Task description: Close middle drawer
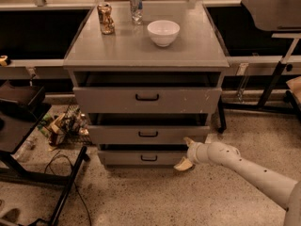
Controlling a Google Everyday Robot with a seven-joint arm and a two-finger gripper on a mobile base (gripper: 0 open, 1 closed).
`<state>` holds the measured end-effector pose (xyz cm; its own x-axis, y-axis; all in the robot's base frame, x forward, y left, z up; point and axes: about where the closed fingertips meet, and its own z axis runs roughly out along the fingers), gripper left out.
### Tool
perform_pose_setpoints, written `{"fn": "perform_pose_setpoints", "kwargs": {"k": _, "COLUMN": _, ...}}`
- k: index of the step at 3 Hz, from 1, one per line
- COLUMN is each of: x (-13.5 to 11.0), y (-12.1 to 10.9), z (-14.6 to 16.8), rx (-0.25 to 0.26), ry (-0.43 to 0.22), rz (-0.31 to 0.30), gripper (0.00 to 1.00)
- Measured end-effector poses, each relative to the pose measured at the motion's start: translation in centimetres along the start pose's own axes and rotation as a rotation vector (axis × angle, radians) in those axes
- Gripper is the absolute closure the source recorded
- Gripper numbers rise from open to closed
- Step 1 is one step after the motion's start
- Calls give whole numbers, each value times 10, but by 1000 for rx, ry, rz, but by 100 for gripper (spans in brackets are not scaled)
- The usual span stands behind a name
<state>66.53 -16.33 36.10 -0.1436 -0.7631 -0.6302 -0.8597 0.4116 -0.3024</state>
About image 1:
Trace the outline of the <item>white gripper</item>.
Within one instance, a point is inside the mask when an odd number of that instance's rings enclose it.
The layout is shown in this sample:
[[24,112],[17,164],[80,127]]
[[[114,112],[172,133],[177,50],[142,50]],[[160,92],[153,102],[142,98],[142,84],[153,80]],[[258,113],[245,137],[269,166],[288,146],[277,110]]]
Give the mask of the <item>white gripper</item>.
[[193,164],[204,163],[206,160],[206,147],[203,143],[195,142],[190,137],[183,139],[188,146],[187,157],[183,157],[181,161],[174,166],[175,170],[185,171],[193,167]]

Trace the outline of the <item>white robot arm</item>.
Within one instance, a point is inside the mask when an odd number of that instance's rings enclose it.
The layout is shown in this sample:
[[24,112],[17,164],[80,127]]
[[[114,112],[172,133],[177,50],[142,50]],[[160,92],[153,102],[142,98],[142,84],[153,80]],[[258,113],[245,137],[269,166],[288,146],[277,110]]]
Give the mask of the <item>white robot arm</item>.
[[207,163],[236,172],[285,210],[283,226],[301,226],[301,182],[243,158],[239,150],[222,142],[201,143],[186,137],[187,153],[174,166],[189,170]]

